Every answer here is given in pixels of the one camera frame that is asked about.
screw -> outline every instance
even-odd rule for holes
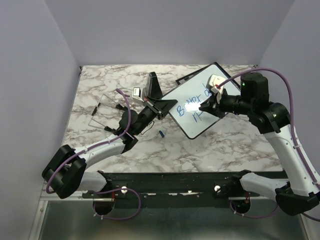
[[[216,186],[214,187],[214,191],[215,191],[216,193],[221,192],[221,187],[220,187],[219,185],[216,185]]]

gray wall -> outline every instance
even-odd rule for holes
[[[296,131],[317,171],[320,171],[319,12],[319,0],[295,0],[260,62],[260,67],[279,70],[288,78],[293,92]],[[271,100],[288,107],[283,82],[273,74],[265,75],[269,77]],[[320,207],[312,213],[320,218]]]
[[[43,0],[1,1],[0,23],[0,238],[26,240],[79,67]]]
[[[293,0],[46,0],[75,59],[257,64]]]

blue marker cap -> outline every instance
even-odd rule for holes
[[[163,137],[163,138],[165,137],[165,134],[162,131],[159,130],[159,133],[160,133],[161,137]]]

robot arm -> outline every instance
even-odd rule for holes
[[[154,72],[151,72],[148,75],[146,87],[132,93],[135,102],[144,105],[144,109],[139,114],[130,110],[127,102],[119,127],[111,136],[83,147],[71,148],[69,145],[60,147],[42,172],[42,177],[48,183],[47,193],[52,193],[49,191],[51,187],[61,199],[64,199],[75,191],[104,190],[107,180],[99,172],[85,172],[85,170],[101,160],[132,149],[138,142],[135,136],[139,135],[155,118],[163,119],[178,102],[161,100],[162,96],[158,78]]]
[[[226,113],[243,114],[258,128],[259,132],[274,148],[289,181],[280,181],[258,176],[250,171],[242,172],[238,178],[241,187],[277,202],[288,215],[308,211],[319,204],[319,174],[314,169],[297,135],[291,134],[291,118],[280,103],[269,102],[268,80],[260,73],[251,72],[241,76],[241,93],[228,95],[218,86],[224,79],[215,75],[208,80],[207,88],[212,96],[201,104],[199,110],[219,118]],[[298,153],[299,148],[306,165]]]

marble tabletop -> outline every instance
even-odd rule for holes
[[[203,65],[107,65],[84,66],[76,92],[64,144],[80,147],[103,140],[110,135],[103,129],[88,126],[91,113],[102,94],[116,103],[125,105],[120,88],[130,95],[134,87],[144,87],[149,72],[156,72],[163,94],[177,86],[175,80],[192,73]],[[251,66],[222,65],[234,75]],[[131,100],[137,112],[143,107]],[[123,112],[112,101],[102,99],[94,119],[112,128],[119,126]],[[161,137],[159,130],[165,133]],[[228,114],[194,140],[188,139],[174,120],[167,115],[144,135],[136,136],[139,142],[130,151],[109,157],[89,168],[89,171],[127,173],[159,172],[227,172],[281,171],[278,157],[252,126],[246,116]]]

